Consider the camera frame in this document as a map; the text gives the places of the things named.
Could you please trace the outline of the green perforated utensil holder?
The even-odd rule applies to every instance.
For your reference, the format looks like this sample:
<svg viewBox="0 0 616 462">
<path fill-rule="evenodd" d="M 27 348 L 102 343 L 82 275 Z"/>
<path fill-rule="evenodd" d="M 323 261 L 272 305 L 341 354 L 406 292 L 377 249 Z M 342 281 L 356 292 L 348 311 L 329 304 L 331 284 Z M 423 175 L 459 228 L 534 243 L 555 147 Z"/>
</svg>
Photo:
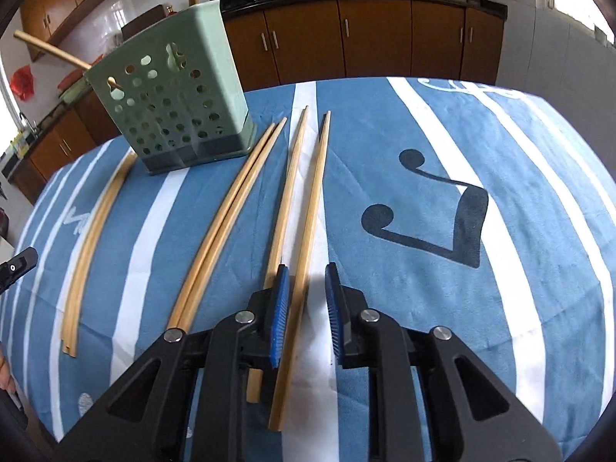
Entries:
<svg viewBox="0 0 616 462">
<path fill-rule="evenodd" d="M 85 79 L 151 174 L 244 156 L 254 145 L 216 1 L 142 30 Z"/>
</svg>

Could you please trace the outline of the lower brown kitchen cabinets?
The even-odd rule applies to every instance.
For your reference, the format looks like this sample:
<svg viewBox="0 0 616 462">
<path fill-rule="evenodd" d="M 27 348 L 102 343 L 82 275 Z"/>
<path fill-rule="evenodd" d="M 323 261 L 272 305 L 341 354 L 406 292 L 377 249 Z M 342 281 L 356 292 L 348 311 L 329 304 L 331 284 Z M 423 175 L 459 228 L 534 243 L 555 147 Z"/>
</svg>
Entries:
<svg viewBox="0 0 616 462">
<path fill-rule="evenodd" d="M 221 17 L 245 95 L 293 82 L 362 76 L 494 84 L 506 8 L 491 2 L 313 0 Z M 9 174 L 29 200 L 40 196 L 60 168 L 124 137 L 89 88 Z"/>
</svg>

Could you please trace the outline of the red plastic bag hanging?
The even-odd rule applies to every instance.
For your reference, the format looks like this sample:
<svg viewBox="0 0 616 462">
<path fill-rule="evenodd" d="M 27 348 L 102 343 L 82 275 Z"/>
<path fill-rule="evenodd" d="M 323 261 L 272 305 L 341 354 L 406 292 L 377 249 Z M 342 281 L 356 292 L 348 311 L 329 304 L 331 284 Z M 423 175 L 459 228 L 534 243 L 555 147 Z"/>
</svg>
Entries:
<svg viewBox="0 0 616 462">
<path fill-rule="evenodd" d="M 9 88 L 13 95 L 23 102 L 28 102 L 34 96 L 34 78 L 29 65 L 13 72 L 10 77 Z"/>
</svg>

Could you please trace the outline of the wooden chopstick pair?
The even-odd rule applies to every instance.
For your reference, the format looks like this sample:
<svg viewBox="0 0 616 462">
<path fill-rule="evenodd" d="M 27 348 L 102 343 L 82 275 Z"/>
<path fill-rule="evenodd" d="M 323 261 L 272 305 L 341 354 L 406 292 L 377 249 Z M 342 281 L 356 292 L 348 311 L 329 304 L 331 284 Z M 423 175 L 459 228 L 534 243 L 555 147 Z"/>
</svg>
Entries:
<svg viewBox="0 0 616 462">
<path fill-rule="evenodd" d="M 261 150 L 255 164 L 248 172 L 248 176 L 245 178 L 235 200 L 230 207 L 229 212 L 226 214 L 226 218 L 223 219 L 223 225 L 214 239 L 212 247 L 206 256 L 204 265 L 201 266 L 201 271 L 199 271 L 198 278 L 196 279 L 193 289 L 191 290 L 187 303 L 184 307 L 184 312 L 181 318 L 179 318 L 179 325 L 177 328 L 180 328 L 186 333 L 188 333 L 191 329 L 192 322 L 194 321 L 194 317 L 198 311 L 198 306 L 201 303 L 201 299 L 203 299 L 214 268 L 218 262 L 221 252 L 223 251 L 223 247 L 226 245 L 226 240 L 229 238 L 237 217 L 245 204 L 245 200 L 248 199 L 248 195 L 251 193 L 252 187 L 255 184 L 255 181 L 259 176 L 268 156 L 270 155 L 271 149 L 274 148 L 274 145 L 276 144 L 286 122 L 287 118 L 283 117 L 276 124 L 273 133 Z"/>
<path fill-rule="evenodd" d="M 201 266 L 204 265 L 206 256 L 212 247 L 214 239 L 218 234 L 219 229 L 223 225 L 223 219 L 226 218 L 226 214 L 229 212 L 230 207 L 235 200 L 245 178 L 248 176 L 248 172 L 252 169 L 253 165 L 255 164 L 255 161 L 257 160 L 257 157 L 259 156 L 267 140 L 270 138 L 275 127 L 276 124 L 272 123 L 264 131 L 264 134 L 256 143 L 251 154 L 248 156 L 245 163 L 242 165 L 241 169 L 237 173 L 235 179 L 231 183 L 228 192 L 226 192 L 226 196 L 224 196 L 223 202 L 219 206 L 209 226 L 207 234 L 205 235 L 204 240 L 201 241 L 201 246 L 199 246 L 198 252 L 194 256 L 193 263 L 188 271 L 188 274 L 186 275 L 182 289 L 181 291 L 179 291 L 179 295 L 177 296 L 176 303 L 174 304 L 166 328 L 176 328 L 179 325 L 179 318 L 181 318 L 184 312 L 184 307 L 187 303 L 187 300 L 189 298 L 191 290 L 193 289 L 196 279 L 198 278 L 199 271 L 201 271 Z"/>
</svg>

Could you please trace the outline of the blue white striped tablecloth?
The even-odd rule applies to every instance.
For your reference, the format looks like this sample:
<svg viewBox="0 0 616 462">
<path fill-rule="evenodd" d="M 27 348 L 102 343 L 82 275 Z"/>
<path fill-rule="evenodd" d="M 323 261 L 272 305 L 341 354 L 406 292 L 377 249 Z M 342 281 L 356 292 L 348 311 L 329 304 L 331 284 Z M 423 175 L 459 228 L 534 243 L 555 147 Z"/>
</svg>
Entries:
<svg viewBox="0 0 616 462">
<path fill-rule="evenodd" d="M 615 386 L 615 184 L 567 120 L 538 97 L 424 78 L 286 85 L 249 94 L 248 106 L 260 128 L 307 116 L 298 195 L 310 190 L 318 122 L 332 117 L 288 417 L 274 433 L 251 411 L 248 460 L 368 456 L 368 374 L 335 364 L 329 263 L 401 325 L 451 328 L 572 454 Z M 128 153 L 117 138 L 56 172 L 19 240 L 38 265 L 2 297 L 4 353 L 54 437 L 163 333 L 242 167 L 132 166 L 68 357 L 60 328 L 77 251 Z"/>
</svg>

